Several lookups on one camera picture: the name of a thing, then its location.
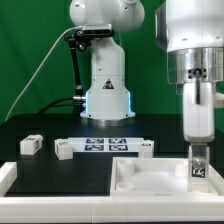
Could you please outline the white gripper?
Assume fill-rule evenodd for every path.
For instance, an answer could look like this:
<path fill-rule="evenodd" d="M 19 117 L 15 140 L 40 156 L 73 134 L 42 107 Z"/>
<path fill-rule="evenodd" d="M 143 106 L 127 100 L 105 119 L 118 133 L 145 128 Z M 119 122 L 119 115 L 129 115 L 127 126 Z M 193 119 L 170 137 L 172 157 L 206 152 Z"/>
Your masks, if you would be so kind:
<path fill-rule="evenodd" d="M 206 167 L 206 143 L 215 137 L 214 119 L 215 90 L 211 82 L 200 84 L 200 103 L 196 103 L 196 84 L 183 86 L 183 133 L 184 139 L 192 143 L 192 165 Z"/>

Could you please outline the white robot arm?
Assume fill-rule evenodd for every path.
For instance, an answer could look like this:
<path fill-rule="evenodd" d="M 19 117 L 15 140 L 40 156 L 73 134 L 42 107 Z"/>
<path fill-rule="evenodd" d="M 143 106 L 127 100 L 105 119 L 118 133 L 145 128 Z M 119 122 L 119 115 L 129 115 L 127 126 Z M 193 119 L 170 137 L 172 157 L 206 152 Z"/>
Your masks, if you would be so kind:
<path fill-rule="evenodd" d="M 69 16 L 77 30 L 74 48 L 91 50 L 91 84 L 84 90 L 76 84 L 81 97 L 79 116 L 92 127 L 92 134 L 103 137 L 151 137 L 158 156 L 185 156 L 191 147 L 211 151 L 215 140 L 215 80 L 217 63 L 208 58 L 221 55 L 221 46 L 193 44 L 207 32 L 193 25 L 199 20 L 185 18 L 207 0 L 165 0 L 154 16 L 148 16 L 141 0 L 72 0 Z M 180 60 L 191 56 L 193 62 L 181 64 L 179 73 L 183 109 L 180 115 L 167 112 L 173 104 L 166 97 L 160 76 L 165 59 L 150 45 L 153 35 L 165 34 L 170 10 L 180 22 L 174 39 L 168 42 L 167 57 Z"/>

